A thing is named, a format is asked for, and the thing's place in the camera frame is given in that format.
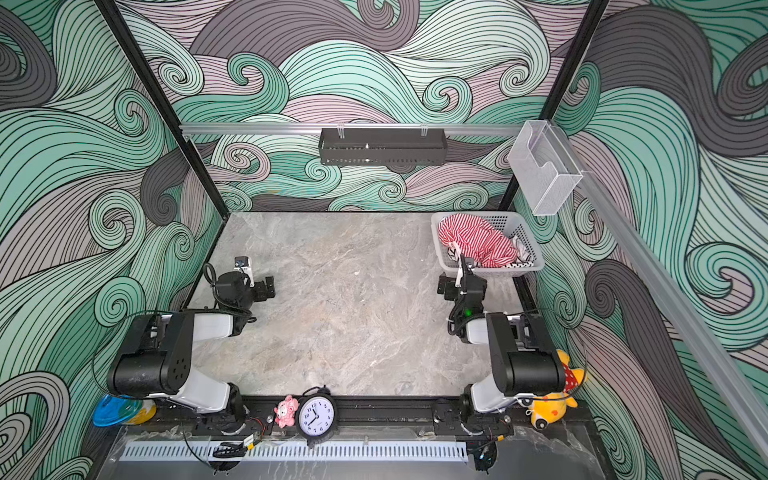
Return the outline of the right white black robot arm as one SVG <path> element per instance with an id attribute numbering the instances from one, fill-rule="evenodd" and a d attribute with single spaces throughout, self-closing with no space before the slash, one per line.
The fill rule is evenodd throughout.
<path id="1" fill-rule="evenodd" d="M 461 416 L 500 413 L 511 405 L 530 407 L 566 386 L 565 367 L 543 320 L 531 313 L 485 309 L 488 282 L 473 272 L 464 255 L 451 277 L 439 277 L 437 293 L 451 301 L 447 332 L 461 342 L 486 346 L 491 373 L 460 396 Z"/>

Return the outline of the red white striped tank top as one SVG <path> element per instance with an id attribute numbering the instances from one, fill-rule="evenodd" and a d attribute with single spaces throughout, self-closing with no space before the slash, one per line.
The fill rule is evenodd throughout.
<path id="1" fill-rule="evenodd" d="M 503 268 L 515 258 L 510 239 L 482 218 L 464 213 L 451 215 L 439 224 L 438 236 L 457 261 L 464 256 L 479 267 Z"/>

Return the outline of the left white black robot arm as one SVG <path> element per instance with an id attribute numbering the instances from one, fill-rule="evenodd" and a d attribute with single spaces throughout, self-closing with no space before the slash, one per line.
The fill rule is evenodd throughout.
<path id="1" fill-rule="evenodd" d="M 253 276 L 250 258 L 237 256 L 234 268 L 217 274 L 203 267 L 214 306 L 170 313 L 142 312 L 130 325 L 109 367 L 110 395 L 125 399 L 164 399 L 199 415 L 246 416 L 239 388 L 214 379 L 193 366 L 194 345 L 236 337 L 257 321 L 252 306 L 276 297 L 276 280 Z"/>

